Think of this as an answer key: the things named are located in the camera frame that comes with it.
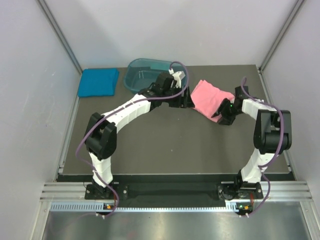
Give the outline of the pink t shirt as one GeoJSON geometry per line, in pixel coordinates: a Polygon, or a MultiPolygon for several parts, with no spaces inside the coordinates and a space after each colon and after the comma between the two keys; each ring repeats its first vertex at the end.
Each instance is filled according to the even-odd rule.
{"type": "Polygon", "coordinates": [[[213,117],[224,99],[233,101],[235,96],[220,90],[206,80],[200,80],[191,93],[194,109],[209,120],[217,123],[221,115],[213,117]]]}

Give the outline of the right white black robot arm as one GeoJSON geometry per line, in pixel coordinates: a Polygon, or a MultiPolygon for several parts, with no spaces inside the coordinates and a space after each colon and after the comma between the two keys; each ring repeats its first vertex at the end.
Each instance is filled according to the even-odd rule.
{"type": "Polygon", "coordinates": [[[219,197],[231,201],[249,198],[250,195],[263,198],[260,181],[272,160],[292,145],[291,113],[277,111],[261,100],[225,98],[211,116],[220,117],[220,125],[230,126],[236,116],[246,114],[255,120],[253,133],[254,150],[247,164],[238,172],[233,184],[218,186],[219,197]]]}

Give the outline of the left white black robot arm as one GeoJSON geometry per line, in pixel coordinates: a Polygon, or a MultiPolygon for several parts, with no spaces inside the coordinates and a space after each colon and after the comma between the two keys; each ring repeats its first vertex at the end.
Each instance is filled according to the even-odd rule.
{"type": "Polygon", "coordinates": [[[117,148],[119,131],[163,103],[170,108],[195,106],[189,89],[189,74],[185,70],[162,72],[155,82],[141,89],[126,103],[104,114],[96,112],[91,115],[84,144],[92,162],[92,185],[102,198],[109,198],[114,191],[111,157],[117,148]]]}

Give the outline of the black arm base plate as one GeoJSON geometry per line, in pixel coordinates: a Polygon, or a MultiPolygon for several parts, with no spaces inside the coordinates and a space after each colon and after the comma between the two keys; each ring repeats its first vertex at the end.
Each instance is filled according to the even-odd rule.
{"type": "Polygon", "coordinates": [[[116,174],[109,186],[102,187],[95,182],[88,184],[84,198],[112,200],[115,198],[112,190],[115,190],[121,201],[169,196],[233,200],[238,196],[233,179],[233,174],[116,174]]]}

